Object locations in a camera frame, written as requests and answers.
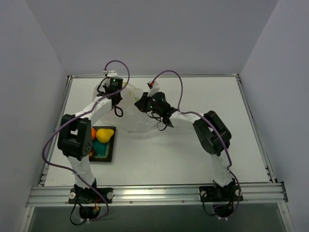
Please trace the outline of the translucent white plastic bag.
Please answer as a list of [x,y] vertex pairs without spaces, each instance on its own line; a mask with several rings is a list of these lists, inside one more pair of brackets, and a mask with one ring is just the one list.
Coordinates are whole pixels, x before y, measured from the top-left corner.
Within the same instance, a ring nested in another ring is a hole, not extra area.
[[142,113],[134,105],[143,94],[143,89],[135,87],[132,84],[123,82],[126,88],[121,92],[122,100],[117,105],[123,111],[123,116],[118,117],[115,111],[111,110],[101,116],[97,122],[92,122],[93,125],[100,123],[107,126],[115,126],[126,132],[144,133],[153,129],[156,125],[156,120],[151,119],[145,113]]

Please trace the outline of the yellow fake pear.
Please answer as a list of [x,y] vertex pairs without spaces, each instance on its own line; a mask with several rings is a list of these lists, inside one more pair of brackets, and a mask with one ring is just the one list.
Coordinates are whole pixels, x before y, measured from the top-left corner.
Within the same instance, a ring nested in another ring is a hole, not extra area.
[[114,135],[114,130],[112,129],[99,129],[97,130],[96,133],[96,139],[100,142],[100,143],[107,143],[110,141],[110,139],[113,137]]

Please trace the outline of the orange fake persimmon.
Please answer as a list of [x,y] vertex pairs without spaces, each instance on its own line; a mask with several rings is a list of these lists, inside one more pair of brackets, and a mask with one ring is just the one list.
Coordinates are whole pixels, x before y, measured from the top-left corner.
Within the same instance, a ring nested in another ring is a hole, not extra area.
[[92,137],[92,140],[95,140],[95,139],[96,139],[96,134],[97,134],[96,129],[91,128],[91,137]]

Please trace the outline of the dark brown fake fruit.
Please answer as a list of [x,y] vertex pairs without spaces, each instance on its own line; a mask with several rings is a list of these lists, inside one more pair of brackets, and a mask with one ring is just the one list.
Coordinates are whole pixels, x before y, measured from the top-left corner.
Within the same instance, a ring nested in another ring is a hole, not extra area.
[[91,151],[89,152],[89,157],[93,157],[95,155],[95,152],[93,149],[91,149]]

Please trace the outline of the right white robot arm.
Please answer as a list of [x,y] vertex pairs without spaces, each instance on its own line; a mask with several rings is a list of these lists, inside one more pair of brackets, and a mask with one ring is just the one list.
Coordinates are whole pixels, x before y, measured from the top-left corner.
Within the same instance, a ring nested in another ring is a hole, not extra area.
[[232,161],[228,148],[231,133],[214,111],[208,111],[203,115],[193,111],[181,112],[166,101],[163,92],[157,92],[152,96],[144,92],[135,106],[143,113],[157,114],[168,127],[193,130],[202,148],[211,156],[216,197],[224,200],[231,195],[232,187],[237,183],[230,170]]

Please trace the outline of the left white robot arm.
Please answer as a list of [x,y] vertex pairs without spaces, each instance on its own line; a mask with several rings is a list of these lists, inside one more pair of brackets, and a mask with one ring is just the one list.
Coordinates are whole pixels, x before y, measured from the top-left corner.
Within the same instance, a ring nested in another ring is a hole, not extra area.
[[92,148],[92,126],[122,100],[123,79],[107,77],[94,100],[75,114],[61,119],[57,147],[67,157],[75,175],[75,186],[81,188],[80,197],[87,203],[97,198],[96,179],[91,171],[89,153]]

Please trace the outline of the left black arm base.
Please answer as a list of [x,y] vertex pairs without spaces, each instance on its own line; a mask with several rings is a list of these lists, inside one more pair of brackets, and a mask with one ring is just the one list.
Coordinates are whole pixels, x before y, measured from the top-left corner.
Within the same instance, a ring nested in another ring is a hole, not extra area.
[[83,223],[99,218],[100,204],[106,205],[106,213],[103,216],[108,215],[109,204],[112,203],[113,197],[113,188],[96,188],[96,191],[93,191],[90,188],[85,189],[74,185],[70,190],[68,203],[73,205],[72,213],[76,207],[79,208],[78,213]]

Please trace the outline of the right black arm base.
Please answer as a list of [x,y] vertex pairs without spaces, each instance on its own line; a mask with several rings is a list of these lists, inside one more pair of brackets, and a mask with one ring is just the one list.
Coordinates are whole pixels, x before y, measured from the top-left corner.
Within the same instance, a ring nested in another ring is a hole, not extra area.
[[200,186],[200,201],[208,216],[216,216],[219,220],[229,220],[236,212],[241,201],[242,191],[238,185],[225,187]]

